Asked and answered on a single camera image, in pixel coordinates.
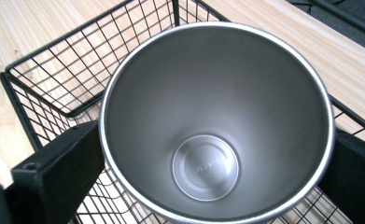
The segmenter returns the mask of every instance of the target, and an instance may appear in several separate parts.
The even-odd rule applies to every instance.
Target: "black wire basket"
[[[152,36],[180,24],[227,21],[202,1],[129,0],[6,68],[2,82],[35,151],[73,126],[98,119],[101,98],[118,65]],[[365,133],[365,120],[332,99],[336,122]],[[75,223],[166,223],[136,202],[107,166],[82,202]],[[315,188],[271,223],[351,223]]]

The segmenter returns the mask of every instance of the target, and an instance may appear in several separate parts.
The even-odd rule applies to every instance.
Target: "light wood surface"
[[[0,71],[119,2],[0,0]],[[231,21],[258,27],[284,39],[307,58],[333,96],[365,118],[363,47],[284,0],[208,0],[206,3]],[[349,121],[340,121],[338,125],[355,128]],[[9,185],[9,170],[32,152],[0,83],[0,183]]]

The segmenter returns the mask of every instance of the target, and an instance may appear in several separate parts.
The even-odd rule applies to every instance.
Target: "wire mesh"
[[[224,21],[202,2],[179,1],[180,24]],[[69,128],[99,117],[102,91],[113,71],[137,46],[175,27],[171,0],[133,0],[7,68],[11,101],[38,148]],[[334,107],[337,126],[365,140],[365,127]],[[123,189],[108,166],[76,213],[78,223],[170,223]],[[351,223],[315,188],[300,204],[269,223]]]

